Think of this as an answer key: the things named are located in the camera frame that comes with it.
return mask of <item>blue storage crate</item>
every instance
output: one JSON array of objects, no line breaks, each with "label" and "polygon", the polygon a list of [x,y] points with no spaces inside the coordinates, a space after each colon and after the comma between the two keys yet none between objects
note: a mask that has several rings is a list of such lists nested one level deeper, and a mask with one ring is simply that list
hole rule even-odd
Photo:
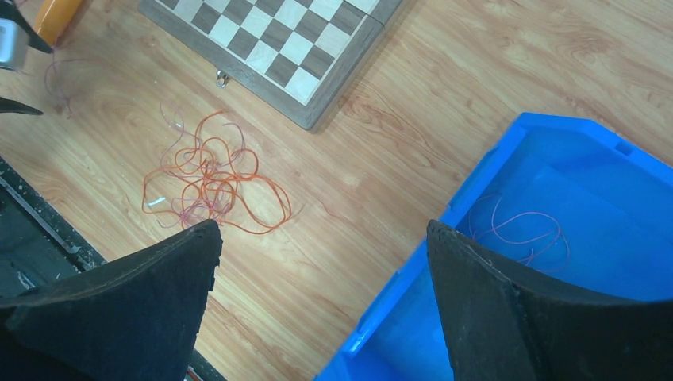
[{"label": "blue storage crate", "polygon": [[[490,223],[491,214],[477,213],[477,207],[494,194],[501,200],[498,214],[538,210],[563,227],[570,256],[551,276],[643,301],[673,297],[673,171],[599,124],[522,114],[440,220],[467,235],[473,207],[469,225]],[[507,234],[541,223],[520,218]],[[522,256],[521,246],[494,237],[480,243],[513,259]],[[530,266],[542,270],[564,261],[564,245],[553,246]],[[452,379],[423,242],[316,380]]]}]

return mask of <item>wooden floor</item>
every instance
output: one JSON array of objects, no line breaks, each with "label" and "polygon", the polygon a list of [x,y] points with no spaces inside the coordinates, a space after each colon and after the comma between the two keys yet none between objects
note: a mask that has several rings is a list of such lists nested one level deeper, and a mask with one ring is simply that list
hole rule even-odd
[{"label": "wooden floor", "polygon": [[197,348],[234,381],[319,372],[522,111],[593,118],[673,163],[670,2],[411,2],[318,134],[236,83],[216,88],[215,68],[136,7],[93,2],[60,52],[88,59],[59,66],[70,119],[44,89],[50,57],[2,73],[2,96],[46,115],[3,115],[0,155],[114,260],[177,231],[140,211],[143,176],[177,137],[159,103],[192,127],[225,108],[301,210],[266,236],[223,229]]}]

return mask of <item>black object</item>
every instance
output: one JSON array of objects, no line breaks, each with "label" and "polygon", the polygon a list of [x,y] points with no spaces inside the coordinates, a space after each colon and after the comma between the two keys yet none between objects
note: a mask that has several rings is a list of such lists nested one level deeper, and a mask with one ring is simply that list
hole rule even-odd
[{"label": "black object", "polygon": [[[23,15],[21,15],[16,2],[13,0],[0,0],[0,18],[14,21],[21,27],[21,29],[25,30],[29,37],[29,47],[48,54],[54,52],[54,49],[47,44],[47,41],[35,33],[30,24],[25,20]],[[0,98],[0,114],[3,113],[42,115],[42,111],[31,106],[24,105],[23,103],[11,99]]]},{"label": "black object", "polygon": [[42,115],[42,111],[12,99],[0,97],[0,114]]},{"label": "black object", "polygon": [[[0,300],[106,264],[2,157],[0,186]],[[190,367],[203,381],[225,380],[196,350]]]},{"label": "black object", "polygon": [[673,301],[573,286],[438,221],[427,233],[456,381],[673,379]]},{"label": "black object", "polygon": [[222,241],[204,221],[145,250],[0,299],[12,379],[183,380]]}]

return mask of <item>black tray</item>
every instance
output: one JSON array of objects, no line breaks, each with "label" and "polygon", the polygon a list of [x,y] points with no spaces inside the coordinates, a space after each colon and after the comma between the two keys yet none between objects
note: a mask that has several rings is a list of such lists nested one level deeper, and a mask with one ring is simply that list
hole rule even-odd
[{"label": "black tray", "polygon": [[[0,298],[106,263],[2,157],[0,185]],[[225,380],[197,351],[190,368],[203,381]]]}]

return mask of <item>wooden chessboard case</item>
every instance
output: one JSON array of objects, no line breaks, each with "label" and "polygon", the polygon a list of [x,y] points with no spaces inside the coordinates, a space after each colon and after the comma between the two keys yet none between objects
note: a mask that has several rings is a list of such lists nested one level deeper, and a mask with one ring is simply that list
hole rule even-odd
[{"label": "wooden chessboard case", "polygon": [[311,130],[405,0],[142,0],[140,11]]}]

